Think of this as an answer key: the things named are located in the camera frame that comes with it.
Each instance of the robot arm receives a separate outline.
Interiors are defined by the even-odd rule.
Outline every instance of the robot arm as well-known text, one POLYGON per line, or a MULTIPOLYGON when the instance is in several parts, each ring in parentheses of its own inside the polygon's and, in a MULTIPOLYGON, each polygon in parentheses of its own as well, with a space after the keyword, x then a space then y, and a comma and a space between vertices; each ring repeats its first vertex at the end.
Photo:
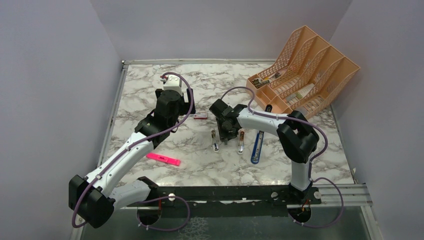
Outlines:
MULTIPOLYGON (((190 110, 192 99, 189 89, 188 102, 185 102, 181 86, 182 82, 178 76, 169 75, 164 81, 163 90, 155 91, 156 108, 138 123, 123 146, 84 178, 75 175, 70 180, 69 207, 74 210, 80 201, 77 207, 78 215, 94 228, 103 225, 112 215, 114 208, 143 201, 149 195, 150 189, 142 181, 116 188, 115 186, 142 157, 170 135, 169 132, 160 133, 175 126, 178 117, 190 110)), ((194 101, 192 106, 190 113, 194 114, 194 101)))
POLYGON ((311 126, 283 119, 291 117, 306 121, 300 112, 275 114, 256 111, 252 113, 246 105, 238 104, 232 108, 221 99, 216 100, 209 110, 216 116, 219 137, 223 142, 237 137, 241 128, 257 129, 277 136, 285 154, 291 159, 290 186, 293 193, 300 199, 307 194, 312 186, 309 160, 311 153, 317 149, 319 136, 311 126), (275 118, 260 116, 258 113, 275 116, 275 118))

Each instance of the gray wall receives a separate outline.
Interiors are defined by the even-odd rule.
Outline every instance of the gray wall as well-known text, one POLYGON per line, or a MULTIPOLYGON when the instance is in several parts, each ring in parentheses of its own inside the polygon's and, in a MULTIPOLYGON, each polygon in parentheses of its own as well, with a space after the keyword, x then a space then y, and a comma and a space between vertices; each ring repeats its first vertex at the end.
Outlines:
POLYGON ((387 240, 424 236, 424 1, 354 0, 331 43, 362 67, 333 104, 387 240))
POLYGON ((0 239, 68 239, 68 182, 93 169, 121 72, 88 0, 0 7, 0 239))
POLYGON ((119 56, 275 59, 308 25, 326 40, 352 0, 91 0, 119 56))

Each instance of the pink highlighter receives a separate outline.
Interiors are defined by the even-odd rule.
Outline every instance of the pink highlighter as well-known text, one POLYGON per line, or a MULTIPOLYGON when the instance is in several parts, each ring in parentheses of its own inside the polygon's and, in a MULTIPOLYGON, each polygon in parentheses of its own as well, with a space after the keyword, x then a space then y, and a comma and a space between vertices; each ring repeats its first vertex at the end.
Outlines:
POLYGON ((181 161, 178 160, 178 159, 167 157, 167 156, 162 156, 162 155, 155 154, 155 153, 148 153, 146 155, 146 157, 148 159, 153 159, 153 160, 156 160, 156 161, 159 161, 159 162, 172 164, 172 165, 175 165, 175 166, 179 166, 180 163, 181 163, 181 161))

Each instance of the purple cable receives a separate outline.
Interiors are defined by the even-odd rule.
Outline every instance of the purple cable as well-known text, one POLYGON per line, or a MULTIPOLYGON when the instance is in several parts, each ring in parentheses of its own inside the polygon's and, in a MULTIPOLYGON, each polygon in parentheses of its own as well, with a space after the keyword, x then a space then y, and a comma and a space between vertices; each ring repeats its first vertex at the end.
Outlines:
MULTIPOLYGON (((232 88, 230 88, 230 89, 228 89, 223 95, 222 95, 222 97, 221 97, 221 99, 223 99, 224 97, 225 97, 225 95, 227 95, 227 93, 229 93, 230 91, 232 91, 232 90, 234 90, 234 89, 246 89, 246 90, 249 90, 251 93, 252 93, 252 97, 251 97, 251 99, 250 99, 250 101, 249 101, 249 103, 247 104, 247 109, 249 110, 249 112, 251 112, 253 115, 258 115, 258 116, 262 116, 262 117, 266 117, 266 118, 271 118, 271 119, 276 119, 276 116, 273 116, 273 115, 268 115, 268 114, 266 114, 266 113, 262 113, 262 112, 256 112, 256 111, 254 111, 254 110, 252 110, 252 108, 251 108, 251 103, 253 102, 253 100, 255 99, 255 92, 253 92, 253 90, 252 89, 250 89, 250 88, 248 88, 248 87, 245 87, 245 86, 235 86, 235 87, 232 87, 232 88)), ((325 150, 327 150, 327 147, 329 146, 329 140, 328 140, 328 138, 327 138, 327 136, 326 136, 326 134, 321 130, 321 128, 319 128, 318 126, 316 126, 316 125, 314 125, 314 124, 312 124, 312 123, 310 123, 310 122, 308 122, 308 121, 304 121, 304 120, 300 120, 300 119, 297 119, 297 118, 294 118, 294 117, 289 117, 289 116, 279 116, 278 117, 278 119, 285 119, 285 120, 291 120, 291 121, 296 121, 296 122, 299 122, 299 123, 302 123, 302 124, 306 124, 306 125, 308 125, 308 126, 311 126, 311 127, 313 127, 314 129, 316 129, 316 130, 318 130, 318 132, 320 132, 321 133, 321 135, 322 135, 322 137, 324 138, 324 142, 325 142, 325 144, 324 144, 324 147, 322 148, 322 150, 321 151, 319 151, 317 154, 315 154, 313 157, 311 157, 310 158, 310 160, 309 160, 309 172, 308 172, 308 177, 309 178, 311 178, 311 174, 312 174, 312 161, 314 160, 314 159, 316 159, 318 156, 320 156, 321 154, 323 154, 324 153, 324 151, 325 150)))
MULTIPOLYGON (((149 140, 149 139, 152 139, 152 138, 155 138, 155 137, 157 137, 157 136, 160 136, 160 135, 162 135, 162 134, 166 134, 166 133, 169 133, 170 131, 172 131, 173 129, 175 129, 175 128, 178 128, 181 124, 183 124, 184 123, 184 121, 189 117, 189 115, 190 115, 190 113, 192 112, 192 109, 193 109, 193 105, 194 105, 194 96, 193 96, 193 90, 192 90, 192 88, 190 87, 190 85, 189 85, 189 83, 187 82, 187 80, 183 77, 183 76, 181 76, 180 74, 178 74, 178 73, 175 73, 175 72, 165 72, 164 74, 162 74, 162 76, 160 76, 161 78, 164 78, 166 75, 175 75, 175 76, 177 76, 177 77, 179 77, 184 83, 185 83, 185 85, 187 85, 187 88, 188 88, 188 92, 190 93, 190 99, 191 99, 191 101, 190 101, 190 108, 188 109, 188 112, 187 112, 187 114, 184 116, 184 118, 179 122, 179 123, 177 123, 175 126, 173 126, 173 127, 170 127, 170 128, 168 128, 168 129, 166 129, 166 130, 163 130, 163 131, 161 131, 161 132, 158 132, 158 133, 155 133, 155 134, 153 134, 153 135, 150 135, 150 136, 148 136, 148 137, 145 137, 145 138, 143 138, 143 139, 140 139, 140 140, 138 140, 138 141, 135 141, 133 144, 131 144, 130 146, 128 146, 128 148, 131 150, 134 146, 136 146, 136 145, 138 145, 138 144, 140 144, 140 143, 142 143, 142 142, 144 142, 144 141, 147 141, 147 140, 149 140)), ((122 152, 120 152, 112 161, 110 161, 110 163, 106 166, 106 167, 104 167, 104 169, 98 174, 100 177, 101 176, 103 176, 103 174, 105 174, 106 173, 106 171, 120 158, 120 157, 122 157, 122 155, 124 155, 126 152, 128 152, 128 150, 126 150, 126 149, 124 149, 122 152)), ((81 203, 83 202, 83 199, 84 199, 84 197, 86 196, 86 194, 87 194, 87 192, 89 191, 89 189, 97 182, 97 178, 95 177, 89 184, 88 184, 88 186, 84 189, 84 191, 82 192, 82 194, 81 194, 81 196, 79 196, 79 198, 78 198, 78 201, 76 202, 76 205, 75 205, 75 208, 74 208, 74 210, 73 210, 73 214, 72 214, 72 227, 74 227, 74 228, 80 228, 80 227, 82 227, 82 226, 84 226, 85 224, 87 224, 87 222, 85 221, 85 222, 83 222, 83 223, 81 223, 81 224, 79 224, 79 225, 77 225, 77 224, 75 224, 75 220, 76 220, 76 218, 77 218, 77 213, 78 213, 78 209, 80 208, 80 205, 81 205, 81 203)))
POLYGON ((143 226, 146 229, 153 229, 153 230, 158 230, 158 231, 163 231, 163 232, 173 232, 173 231, 177 231, 177 230, 184 228, 189 223, 189 220, 190 220, 190 206, 189 206, 189 203, 186 200, 184 200, 184 198, 179 197, 179 196, 162 196, 162 197, 158 197, 158 198, 147 200, 147 201, 139 201, 138 203, 139 204, 148 204, 148 203, 155 202, 155 201, 158 201, 158 200, 160 201, 162 199, 170 199, 170 198, 179 199, 179 200, 183 201, 185 206, 187 207, 187 218, 185 219, 183 224, 181 224, 180 226, 175 227, 175 228, 160 228, 160 227, 144 225, 140 221, 140 216, 139 216, 139 213, 137 212, 137 221, 140 224, 140 226, 143 226))
POLYGON ((327 180, 330 184, 332 184, 334 187, 335 187, 335 189, 337 190, 337 192, 338 192, 338 194, 340 195, 340 201, 341 201, 341 210, 340 210, 340 212, 339 212, 339 214, 338 214, 338 216, 332 221, 332 222, 330 222, 330 223, 328 223, 328 224, 325 224, 325 225, 322 225, 322 226, 315 226, 315 225, 309 225, 309 224, 306 224, 306 223, 301 223, 301 222, 298 222, 298 221, 296 221, 290 214, 289 214, 289 216, 291 217, 291 219, 293 219, 293 222, 294 223, 296 223, 296 224, 298 224, 298 225, 301 225, 302 227, 307 227, 307 228, 311 228, 311 229, 323 229, 323 228, 328 228, 328 227, 331 227, 331 226, 333 226, 334 224, 336 224, 338 221, 340 221, 340 219, 342 218, 342 215, 343 215, 343 212, 345 211, 345 203, 344 203, 344 201, 343 201, 343 195, 342 195, 342 192, 340 191, 340 189, 336 186, 336 184, 334 183, 334 182, 332 182, 330 179, 328 179, 328 178, 326 178, 326 177, 318 177, 317 179, 315 179, 313 182, 314 183, 316 183, 316 182, 318 182, 319 180, 321 180, 321 179, 324 179, 324 180, 327 180))
MULTIPOLYGON (((245 86, 235 86, 235 87, 232 87, 232 88, 228 89, 228 90, 227 90, 227 91, 226 91, 226 92, 222 95, 221 99, 223 99, 223 98, 225 97, 225 95, 227 95, 230 91, 232 91, 232 90, 234 90, 234 89, 246 89, 246 90, 249 90, 249 91, 252 93, 252 97, 251 97, 251 99, 250 99, 249 103, 247 104, 247 109, 249 110, 249 112, 251 112, 252 114, 256 114, 256 115, 262 116, 262 117, 266 117, 266 118, 271 118, 271 119, 275 119, 275 118, 276 118, 276 117, 275 117, 275 116, 273 116, 273 115, 269 115, 269 114, 262 113, 262 112, 255 112, 254 110, 252 110, 252 109, 251 109, 251 103, 252 103, 252 102, 253 102, 253 100, 255 99, 255 92, 254 92, 252 89, 248 88, 248 87, 245 87, 245 86)), ((321 130, 321 128, 319 128, 318 126, 316 126, 316 125, 314 125, 314 124, 312 124, 312 123, 310 123, 310 122, 308 122, 308 121, 300 120, 300 119, 297 119, 297 118, 294 118, 294 117, 289 117, 289 116, 279 116, 279 117, 278 117, 278 119, 291 120, 291 121, 296 121, 296 122, 299 122, 299 123, 302 123, 302 124, 306 124, 306 125, 308 125, 308 126, 313 127, 314 129, 318 130, 318 132, 320 132, 320 133, 322 134, 322 136, 324 137, 324 141, 325 141, 324 148, 322 148, 322 150, 321 150, 321 151, 319 151, 317 154, 315 154, 315 155, 314 155, 313 157, 311 157, 311 159, 309 160, 309 172, 308 172, 308 178, 309 178, 309 179, 311 179, 311 174, 312 174, 312 161, 313 161, 314 159, 316 159, 319 155, 323 154, 323 153, 324 153, 324 151, 325 151, 325 150, 327 149, 327 147, 329 146, 329 140, 328 140, 328 138, 327 138, 326 134, 324 133, 324 131, 323 131, 323 130, 321 130)), ((340 210, 340 213, 338 214, 337 218, 336 218, 334 221, 332 221, 332 222, 331 222, 331 223, 329 223, 329 224, 323 225, 323 226, 313 226, 313 225, 308 225, 308 224, 303 224, 303 225, 302 225, 302 223, 300 223, 300 222, 298 222, 298 221, 296 221, 296 220, 294 220, 294 219, 293 219, 295 223, 300 224, 300 225, 302 225, 302 226, 304 226, 304 227, 308 227, 308 228, 320 229, 320 228, 326 228, 326 227, 330 227, 330 226, 332 226, 333 224, 337 223, 337 222, 340 220, 340 218, 342 217, 342 214, 343 214, 343 211, 344 211, 344 202, 343 202, 343 196, 342 196, 342 193, 340 192, 340 189, 336 186, 336 184, 335 184, 334 182, 332 182, 331 180, 329 180, 329 179, 328 179, 328 178, 326 178, 326 177, 319 177, 319 178, 317 178, 316 180, 314 180, 313 182, 314 182, 314 183, 316 183, 317 181, 319 181, 319 180, 321 180, 321 179, 324 179, 324 180, 329 181, 329 182, 330 182, 330 183, 331 183, 331 184, 335 187, 335 189, 338 191, 338 194, 340 195, 340 200, 341 200, 341 210, 340 210)))

